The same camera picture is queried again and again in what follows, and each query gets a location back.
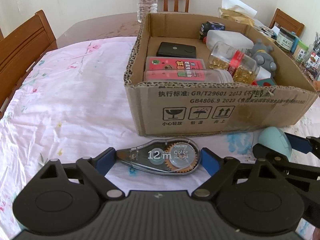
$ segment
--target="gray toy figure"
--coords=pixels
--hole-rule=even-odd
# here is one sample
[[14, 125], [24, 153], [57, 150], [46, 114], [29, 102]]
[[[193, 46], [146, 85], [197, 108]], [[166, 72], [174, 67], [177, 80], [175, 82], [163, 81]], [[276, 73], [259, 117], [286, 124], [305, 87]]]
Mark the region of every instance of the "gray toy figure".
[[257, 62], [257, 65], [271, 72], [274, 77], [277, 66], [273, 57], [269, 54], [271, 51], [273, 51], [273, 48], [271, 46], [264, 45], [261, 39], [258, 39], [253, 48], [249, 49], [251, 57]]

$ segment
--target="keep dry symbol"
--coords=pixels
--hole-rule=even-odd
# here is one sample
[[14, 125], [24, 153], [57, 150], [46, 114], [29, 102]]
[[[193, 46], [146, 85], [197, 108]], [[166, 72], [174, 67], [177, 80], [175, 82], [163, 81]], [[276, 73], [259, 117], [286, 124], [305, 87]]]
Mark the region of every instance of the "keep dry symbol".
[[211, 109], [211, 106], [194, 106], [190, 109], [189, 120], [207, 119]]
[[208, 111], [209, 111], [208, 108], [201, 108], [201, 109], [199, 109], [197, 111], [194, 111], [193, 113], [194, 114], [198, 114], [197, 118], [199, 118], [200, 114], [206, 114]]

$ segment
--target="blue flower pattern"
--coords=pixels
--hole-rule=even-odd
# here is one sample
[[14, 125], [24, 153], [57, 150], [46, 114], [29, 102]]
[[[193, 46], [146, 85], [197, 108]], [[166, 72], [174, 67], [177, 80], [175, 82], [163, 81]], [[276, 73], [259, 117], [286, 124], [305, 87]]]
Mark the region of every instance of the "blue flower pattern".
[[252, 146], [250, 133], [229, 133], [227, 134], [228, 149], [230, 152], [236, 152], [241, 155], [246, 155]]
[[138, 170], [135, 168], [129, 168], [129, 175], [130, 176], [137, 176]]
[[306, 230], [308, 229], [308, 227], [310, 226], [310, 223], [308, 221], [305, 221], [304, 219], [302, 221], [300, 221], [300, 225], [298, 226], [296, 232], [304, 238], [305, 234], [306, 234]]

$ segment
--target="glass jar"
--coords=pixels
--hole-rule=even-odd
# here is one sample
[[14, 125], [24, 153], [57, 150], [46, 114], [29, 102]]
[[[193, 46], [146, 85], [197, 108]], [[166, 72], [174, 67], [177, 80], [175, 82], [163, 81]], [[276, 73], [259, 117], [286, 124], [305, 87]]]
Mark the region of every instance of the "glass jar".
[[280, 28], [275, 44], [284, 52], [289, 53], [296, 37], [285, 28]]
[[209, 56], [209, 69], [225, 69], [234, 82], [252, 84], [256, 79], [259, 67], [257, 62], [241, 51], [218, 41]]

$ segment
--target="clear plastic jar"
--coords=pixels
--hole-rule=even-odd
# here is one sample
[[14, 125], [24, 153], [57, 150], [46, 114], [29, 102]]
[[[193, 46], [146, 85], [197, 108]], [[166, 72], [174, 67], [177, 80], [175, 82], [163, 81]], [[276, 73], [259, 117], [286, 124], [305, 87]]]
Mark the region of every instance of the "clear plastic jar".
[[212, 49], [208, 68], [225, 69], [231, 74], [234, 82], [250, 85], [259, 72], [254, 59], [221, 41], [218, 41]]
[[147, 70], [144, 73], [144, 81], [148, 82], [208, 82], [216, 84], [233, 83], [232, 76], [222, 69], [170, 69]]

